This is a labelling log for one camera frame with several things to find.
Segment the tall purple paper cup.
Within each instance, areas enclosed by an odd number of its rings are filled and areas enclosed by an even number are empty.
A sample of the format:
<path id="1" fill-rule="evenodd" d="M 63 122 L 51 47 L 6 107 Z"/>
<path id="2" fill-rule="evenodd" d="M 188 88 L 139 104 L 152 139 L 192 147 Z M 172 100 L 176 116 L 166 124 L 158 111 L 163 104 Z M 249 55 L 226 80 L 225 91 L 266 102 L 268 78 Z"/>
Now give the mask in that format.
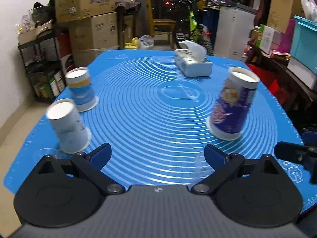
<path id="1" fill-rule="evenodd" d="M 233 141 L 240 137 L 254 100 L 260 78 L 252 71 L 230 67 L 227 78 L 206 119 L 208 130 L 218 139 Z"/>

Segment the white blue paper cup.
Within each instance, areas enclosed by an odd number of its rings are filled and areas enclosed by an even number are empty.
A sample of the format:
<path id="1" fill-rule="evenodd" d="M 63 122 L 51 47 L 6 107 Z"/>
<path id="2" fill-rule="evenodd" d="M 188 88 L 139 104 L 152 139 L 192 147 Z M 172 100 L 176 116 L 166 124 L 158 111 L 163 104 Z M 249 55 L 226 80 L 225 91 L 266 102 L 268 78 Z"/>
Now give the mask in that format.
<path id="1" fill-rule="evenodd" d="M 46 110 L 46 117 L 64 153 L 75 154 L 90 145 L 91 132 L 84 125 L 72 99 L 53 102 Z"/>

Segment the blue yellow paper cup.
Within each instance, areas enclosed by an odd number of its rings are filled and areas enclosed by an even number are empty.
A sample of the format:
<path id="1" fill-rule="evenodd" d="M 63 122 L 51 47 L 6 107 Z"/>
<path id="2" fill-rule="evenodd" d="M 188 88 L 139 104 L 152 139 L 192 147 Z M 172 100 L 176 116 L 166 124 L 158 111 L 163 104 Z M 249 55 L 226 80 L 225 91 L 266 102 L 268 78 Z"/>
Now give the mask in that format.
<path id="1" fill-rule="evenodd" d="M 87 67 L 75 68 L 66 73 L 66 83 L 69 87 L 70 97 L 79 112 L 91 110 L 98 104 L 99 98 L 92 87 Z"/>

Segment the dark wooden side table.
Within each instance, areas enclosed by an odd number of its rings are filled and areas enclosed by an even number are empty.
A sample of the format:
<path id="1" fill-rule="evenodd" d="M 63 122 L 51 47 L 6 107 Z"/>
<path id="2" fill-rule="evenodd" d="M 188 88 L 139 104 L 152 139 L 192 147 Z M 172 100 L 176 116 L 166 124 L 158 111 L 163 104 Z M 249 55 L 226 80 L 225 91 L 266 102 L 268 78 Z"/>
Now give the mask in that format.
<path id="1" fill-rule="evenodd" d="M 277 92 L 280 105 L 298 132 L 316 131 L 316 92 L 305 84 L 281 62 L 266 57 L 262 51 L 251 46 L 247 63 L 254 63 L 264 70 L 275 74 L 281 91 Z"/>

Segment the blue silicone baking mat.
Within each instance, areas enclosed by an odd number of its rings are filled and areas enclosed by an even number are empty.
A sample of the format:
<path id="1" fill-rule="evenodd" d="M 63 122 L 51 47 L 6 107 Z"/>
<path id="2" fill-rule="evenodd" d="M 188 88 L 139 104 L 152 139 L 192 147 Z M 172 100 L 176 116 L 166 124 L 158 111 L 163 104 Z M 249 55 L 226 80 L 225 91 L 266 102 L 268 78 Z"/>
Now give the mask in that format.
<path id="1" fill-rule="evenodd" d="M 242 135 L 220 140 L 206 126 L 230 67 L 241 61 L 209 57 L 211 75 L 187 78 L 171 51 L 109 50 L 88 67 L 98 104 L 81 113 L 90 152 L 103 143 L 112 157 L 103 172 L 125 187 L 190 184 L 207 144 L 246 158 L 272 154 L 280 141 L 301 138 L 277 99 L 259 84 Z"/>

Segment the teal plastic storage bin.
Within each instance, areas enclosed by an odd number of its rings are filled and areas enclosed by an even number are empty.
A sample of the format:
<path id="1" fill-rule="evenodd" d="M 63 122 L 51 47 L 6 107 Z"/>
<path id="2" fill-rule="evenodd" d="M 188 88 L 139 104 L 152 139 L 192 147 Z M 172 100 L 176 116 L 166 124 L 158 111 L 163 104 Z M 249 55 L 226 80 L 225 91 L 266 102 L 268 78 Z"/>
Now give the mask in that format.
<path id="1" fill-rule="evenodd" d="M 290 55 L 316 75 L 317 28 L 316 22 L 294 16 L 295 27 Z"/>

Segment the white tissue box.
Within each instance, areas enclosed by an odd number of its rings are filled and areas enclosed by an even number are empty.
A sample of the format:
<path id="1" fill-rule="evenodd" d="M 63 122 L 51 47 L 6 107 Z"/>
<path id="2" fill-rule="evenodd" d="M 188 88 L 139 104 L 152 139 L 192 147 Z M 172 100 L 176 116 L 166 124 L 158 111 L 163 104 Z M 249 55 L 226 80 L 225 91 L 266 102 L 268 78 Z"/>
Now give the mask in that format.
<path id="1" fill-rule="evenodd" d="M 209 77 L 212 62 L 206 58 L 207 50 L 196 42 L 185 40 L 174 50 L 174 62 L 185 77 Z"/>

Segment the green white carton box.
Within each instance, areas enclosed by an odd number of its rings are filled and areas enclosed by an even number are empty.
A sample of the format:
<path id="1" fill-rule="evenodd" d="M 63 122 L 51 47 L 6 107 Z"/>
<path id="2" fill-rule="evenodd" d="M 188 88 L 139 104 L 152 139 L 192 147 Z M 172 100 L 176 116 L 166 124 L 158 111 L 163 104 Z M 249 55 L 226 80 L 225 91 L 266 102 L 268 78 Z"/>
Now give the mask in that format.
<path id="1" fill-rule="evenodd" d="M 261 24 L 255 46 L 264 53 L 270 55 L 272 50 L 278 49 L 282 40 L 282 35 L 281 32 L 274 28 Z"/>

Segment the black metal shelf rack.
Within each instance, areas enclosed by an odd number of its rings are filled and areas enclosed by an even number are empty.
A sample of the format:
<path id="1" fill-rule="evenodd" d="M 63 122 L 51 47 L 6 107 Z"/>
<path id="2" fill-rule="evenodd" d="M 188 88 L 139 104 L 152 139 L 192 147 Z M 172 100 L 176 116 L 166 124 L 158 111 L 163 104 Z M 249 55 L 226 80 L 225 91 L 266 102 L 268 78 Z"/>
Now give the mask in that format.
<path id="1" fill-rule="evenodd" d="M 53 102 L 67 86 L 66 73 L 75 68 L 68 27 L 49 22 L 25 33 L 19 29 L 18 50 L 35 99 Z"/>

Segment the lower cardboard box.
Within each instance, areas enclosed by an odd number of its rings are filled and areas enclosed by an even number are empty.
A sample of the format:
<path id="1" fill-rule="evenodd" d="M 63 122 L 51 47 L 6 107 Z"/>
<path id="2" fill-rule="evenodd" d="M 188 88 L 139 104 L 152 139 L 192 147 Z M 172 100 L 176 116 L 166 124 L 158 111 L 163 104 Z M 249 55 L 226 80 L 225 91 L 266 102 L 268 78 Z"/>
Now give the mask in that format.
<path id="1" fill-rule="evenodd" d="M 119 47 L 115 12 L 74 21 L 68 29 L 76 67 L 86 67 L 104 51 Z"/>

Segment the white chest freezer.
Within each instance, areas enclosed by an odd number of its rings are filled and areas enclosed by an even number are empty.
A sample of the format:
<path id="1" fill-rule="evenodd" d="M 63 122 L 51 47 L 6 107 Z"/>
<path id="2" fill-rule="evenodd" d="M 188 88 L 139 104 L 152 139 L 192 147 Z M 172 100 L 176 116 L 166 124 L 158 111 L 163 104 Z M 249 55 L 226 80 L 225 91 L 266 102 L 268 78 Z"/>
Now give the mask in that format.
<path id="1" fill-rule="evenodd" d="M 242 60 L 245 46 L 254 28 L 256 10 L 241 4 L 220 8 L 215 55 L 222 58 Z"/>

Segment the black green bicycle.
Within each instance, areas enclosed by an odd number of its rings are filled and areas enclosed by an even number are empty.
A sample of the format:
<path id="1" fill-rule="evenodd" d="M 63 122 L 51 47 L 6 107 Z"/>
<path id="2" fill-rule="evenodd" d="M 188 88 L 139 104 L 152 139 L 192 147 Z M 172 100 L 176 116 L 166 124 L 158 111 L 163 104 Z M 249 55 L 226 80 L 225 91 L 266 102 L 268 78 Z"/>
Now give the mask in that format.
<path id="1" fill-rule="evenodd" d="M 173 28 L 173 38 L 177 49 L 184 45 L 182 41 L 193 41 L 207 50 L 207 55 L 214 55 L 214 48 L 210 39 L 211 33 L 203 24 L 207 10 L 198 9 L 197 3 L 201 0 L 166 0 L 169 3 L 168 11 L 176 22 Z"/>

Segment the yellow wooden chair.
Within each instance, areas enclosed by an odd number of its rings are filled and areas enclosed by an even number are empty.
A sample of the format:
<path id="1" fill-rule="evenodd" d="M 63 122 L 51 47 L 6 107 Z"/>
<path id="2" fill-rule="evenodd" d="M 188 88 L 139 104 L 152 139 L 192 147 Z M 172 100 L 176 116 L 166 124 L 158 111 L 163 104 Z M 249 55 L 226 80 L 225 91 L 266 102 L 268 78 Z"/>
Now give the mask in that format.
<path id="1" fill-rule="evenodd" d="M 174 50 L 175 38 L 173 37 L 173 30 L 176 22 L 172 19 L 153 18 L 151 0 L 146 0 L 146 12 L 149 36 L 167 35 L 170 48 Z"/>

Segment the tall brown cardboard box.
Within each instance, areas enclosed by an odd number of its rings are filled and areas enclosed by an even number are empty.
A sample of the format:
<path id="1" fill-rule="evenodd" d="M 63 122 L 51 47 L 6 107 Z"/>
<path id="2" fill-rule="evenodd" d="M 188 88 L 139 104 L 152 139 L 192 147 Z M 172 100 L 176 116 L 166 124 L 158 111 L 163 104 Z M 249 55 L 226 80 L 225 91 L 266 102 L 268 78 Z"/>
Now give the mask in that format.
<path id="1" fill-rule="evenodd" d="M 284 33 L 294 16 L 305 17 L 301 0 L 271 0 L 267 26 Z"/>

